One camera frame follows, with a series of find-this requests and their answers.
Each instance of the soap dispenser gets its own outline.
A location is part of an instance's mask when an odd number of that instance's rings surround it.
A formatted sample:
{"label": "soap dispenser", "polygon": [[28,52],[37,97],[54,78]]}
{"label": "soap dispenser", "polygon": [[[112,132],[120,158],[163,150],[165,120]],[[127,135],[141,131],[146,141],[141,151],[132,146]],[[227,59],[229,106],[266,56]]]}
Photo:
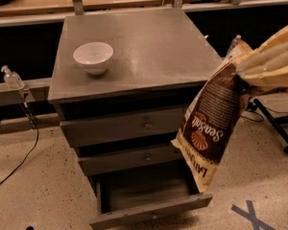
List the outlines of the soap dispenser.
{"label": "soap dispenser", "polygon": [[7,65],[1,67],[1,72],[4,73],[4,81],[12,90],[19,90],[24,88],[25,83],[16,72],[10,70]]}

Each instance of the cabinet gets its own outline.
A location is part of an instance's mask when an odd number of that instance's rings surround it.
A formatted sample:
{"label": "cabinet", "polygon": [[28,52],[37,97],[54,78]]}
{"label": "cabinet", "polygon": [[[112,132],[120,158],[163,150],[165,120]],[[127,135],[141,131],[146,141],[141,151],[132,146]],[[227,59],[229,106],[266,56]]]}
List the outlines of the cabinet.
{"label": "cabinet", "polygon": [[[72,58],[90,41],[114,50],[102,76]],[[179,9],[66,17],[48,101],[97,196],[94,230],[208,205],[171,140],[220,61]]]}

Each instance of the bowl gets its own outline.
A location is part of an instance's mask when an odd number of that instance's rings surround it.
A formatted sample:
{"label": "bowl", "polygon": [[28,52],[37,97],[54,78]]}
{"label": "bowl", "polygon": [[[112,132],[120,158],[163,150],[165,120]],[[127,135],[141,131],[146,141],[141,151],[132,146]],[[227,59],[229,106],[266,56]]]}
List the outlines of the bowl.
{"label": "bowl", "polygon": [[91,75],[106,72],[112,56],[112,47],[104,42],[89,42],[74,52],[77,65]]}

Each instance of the closed drawer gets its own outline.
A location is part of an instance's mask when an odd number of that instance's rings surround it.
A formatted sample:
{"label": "closed drawer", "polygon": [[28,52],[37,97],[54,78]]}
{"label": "closed drawer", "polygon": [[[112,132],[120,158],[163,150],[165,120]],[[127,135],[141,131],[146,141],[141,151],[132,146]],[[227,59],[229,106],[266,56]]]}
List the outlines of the closed drawer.
{"label": "closed drawer", "polygon": [[129,168],[183,159],[173,146],[148,147],[142,149],[120,150],[104,154],[81,157],[79,164],[85,176],[110,173]]}
{"label": "closed drawer", "polygon": [[184,160],[89,177],[97,189],[94,230],[157,219],[206,207],[212,195],[199,194]]}
{"label": "closed drawer", "polygon": [[72,148],[177,131],[182,107],[60,123]]}

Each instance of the speckled concrete floor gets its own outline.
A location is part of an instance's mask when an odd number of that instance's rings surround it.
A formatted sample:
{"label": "speckled concrete floor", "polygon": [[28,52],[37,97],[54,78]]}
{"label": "speckled concrete floor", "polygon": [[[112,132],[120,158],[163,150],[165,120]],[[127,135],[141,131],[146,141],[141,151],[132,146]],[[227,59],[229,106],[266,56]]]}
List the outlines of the speckled concrete floor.
{"label": "speckled concrete floor", "polygon": [[[288,111],[288,94],[260,99],[270,108]],[[96,197],[60,131],[58,117],[39,116],[38,125],[36,149],[0,187],[0,230],[91,229],[89,223],[97,215]],[[26,119],[1,123],[0,180],[22,161],[35,139],[36,131],[30,130]],[[249,212],[246,201],[250,200],[258,219],[271,229],[288,230],[285,146],[267,121],[240,119],[209,188],[213,199],[208,207],[115,229],[258,229],[231,210],[235,205]]]}

